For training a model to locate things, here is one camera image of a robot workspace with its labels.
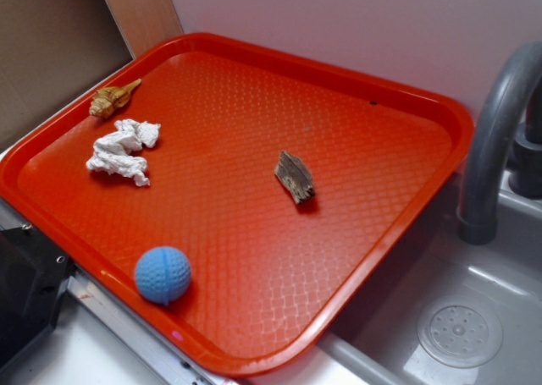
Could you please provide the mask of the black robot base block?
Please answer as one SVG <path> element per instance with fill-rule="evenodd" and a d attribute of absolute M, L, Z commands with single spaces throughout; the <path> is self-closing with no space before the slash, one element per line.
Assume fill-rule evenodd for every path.
<path fill-rule="evenodd" d="M 30 223 L 1 232 L 1 370 L 52 333 L 70 257 Z"/>

